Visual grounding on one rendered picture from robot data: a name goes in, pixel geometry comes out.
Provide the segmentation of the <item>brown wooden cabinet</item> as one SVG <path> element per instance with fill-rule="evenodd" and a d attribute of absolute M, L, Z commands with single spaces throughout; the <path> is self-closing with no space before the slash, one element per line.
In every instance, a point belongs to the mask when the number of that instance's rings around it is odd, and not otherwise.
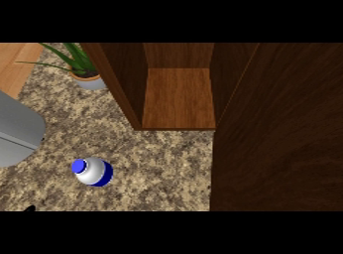
<path fill-rule="evenodd" d="M 255 43 L 84 43 L 107 91 L 135 130 L 212 130 Z"/>

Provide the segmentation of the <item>dark wooden cabinet door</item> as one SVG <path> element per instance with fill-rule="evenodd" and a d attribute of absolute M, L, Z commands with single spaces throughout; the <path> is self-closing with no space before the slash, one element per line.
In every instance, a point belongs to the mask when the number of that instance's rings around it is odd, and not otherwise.
<path fill-rule="evenodd" d="M 214 133 L 209 209 L 343 210 L 343 43 L 256 45 Z"/>

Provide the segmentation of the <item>grey rounded appliance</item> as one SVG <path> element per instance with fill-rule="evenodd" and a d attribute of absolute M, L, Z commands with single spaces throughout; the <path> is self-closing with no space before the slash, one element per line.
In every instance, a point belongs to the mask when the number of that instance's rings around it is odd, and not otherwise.
<path fill-rule="evenodd" d="M 41 115 L 0 90 L 0 167 L 35 152 L 45 133 Z"/>

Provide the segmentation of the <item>green potted plant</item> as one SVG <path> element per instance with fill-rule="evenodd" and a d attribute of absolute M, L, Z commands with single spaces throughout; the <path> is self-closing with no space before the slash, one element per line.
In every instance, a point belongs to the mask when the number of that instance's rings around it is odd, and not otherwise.
<path fill-rule="evenodd" d="M 85 90 L 106 89 L 104 82 L 100 78 L 88 56 L 84 50 L 73 43 L 63 43 L 63 46 L 70 54 L 69 57 L 47 44 L 41 43 L 41 46 L 60 58 L 68 66 L 60 67 L 48 63 L 35 62 L 31 62 L 29 64 L 50 66 L 66 71 L 76 85 Z"/>

